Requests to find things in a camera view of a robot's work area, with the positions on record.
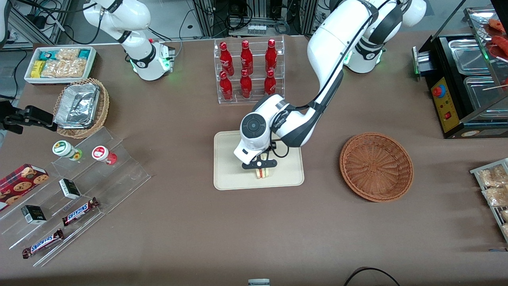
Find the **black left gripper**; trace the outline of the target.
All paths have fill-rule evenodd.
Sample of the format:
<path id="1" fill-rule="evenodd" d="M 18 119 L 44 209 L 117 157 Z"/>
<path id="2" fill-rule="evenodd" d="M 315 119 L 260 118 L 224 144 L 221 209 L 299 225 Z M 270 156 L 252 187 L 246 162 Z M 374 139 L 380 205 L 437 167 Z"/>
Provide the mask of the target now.
<path id="1" fill-rule="evenodd" d="M 270 177 L 273 174 L 272 167 L 276 167 L 276 166 L 277 166 L 277 161 L 274 159 L 270 159 L 270 160 L 256 159 L 256 160 L 251 161 L 249 164 L 242 163 L 242 168 L 244 170 L 255 170 L 257 178 L 259 177 L 259 169 L 268 168 L 269 169 L 269 177 Z"/>

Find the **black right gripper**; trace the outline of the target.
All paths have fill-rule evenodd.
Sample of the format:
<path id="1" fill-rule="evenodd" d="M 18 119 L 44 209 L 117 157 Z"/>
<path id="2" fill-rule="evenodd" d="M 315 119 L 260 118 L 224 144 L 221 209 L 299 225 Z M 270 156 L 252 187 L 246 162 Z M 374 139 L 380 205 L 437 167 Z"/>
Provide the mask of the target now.
<path id="1" fill-rule="evenodd" d="M 27 109 L 14 107 L 10 101 L 0 102 L 0 128 L 16 134 L 22 134 Z"/>

